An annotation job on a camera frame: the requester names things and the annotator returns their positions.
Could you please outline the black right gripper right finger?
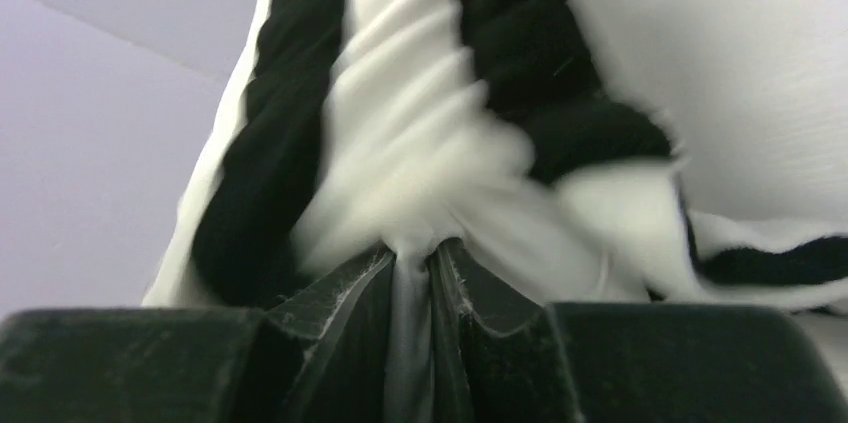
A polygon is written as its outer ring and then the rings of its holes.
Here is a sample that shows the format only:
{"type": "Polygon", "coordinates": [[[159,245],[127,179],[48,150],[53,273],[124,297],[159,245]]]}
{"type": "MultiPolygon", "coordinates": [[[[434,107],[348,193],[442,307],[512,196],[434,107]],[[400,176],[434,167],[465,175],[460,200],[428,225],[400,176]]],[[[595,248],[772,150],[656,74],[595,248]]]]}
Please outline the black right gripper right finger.
{"type": "Polygon", "coordinates": [[[843,422],[785,315],[667,303],[540,307],[461,241],[429,257],[438,422],[843,422]]]}

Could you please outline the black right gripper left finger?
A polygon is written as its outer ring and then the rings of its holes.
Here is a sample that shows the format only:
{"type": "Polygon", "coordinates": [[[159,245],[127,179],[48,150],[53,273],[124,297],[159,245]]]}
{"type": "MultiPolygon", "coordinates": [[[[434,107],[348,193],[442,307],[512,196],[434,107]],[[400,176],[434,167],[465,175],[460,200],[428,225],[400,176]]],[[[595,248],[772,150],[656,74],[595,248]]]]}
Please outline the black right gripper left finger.
{"type": "Polygon", "coordinates": [[[379,422],[393,254],[268,311],[40,309],[1,326],[5,422],[379,422]]]}

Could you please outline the black white striped pillowcase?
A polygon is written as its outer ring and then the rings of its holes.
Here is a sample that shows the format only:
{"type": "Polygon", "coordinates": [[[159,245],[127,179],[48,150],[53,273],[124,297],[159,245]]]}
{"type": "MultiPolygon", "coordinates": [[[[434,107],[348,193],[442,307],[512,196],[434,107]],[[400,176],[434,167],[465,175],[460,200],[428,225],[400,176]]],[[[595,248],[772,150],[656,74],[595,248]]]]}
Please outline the black white striped pillowcase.
{"type": "Polygon", "coordinates": [[[460,239],[537,303],[847,310],[847,0],[257,0],[143,304],[460,239]]]}

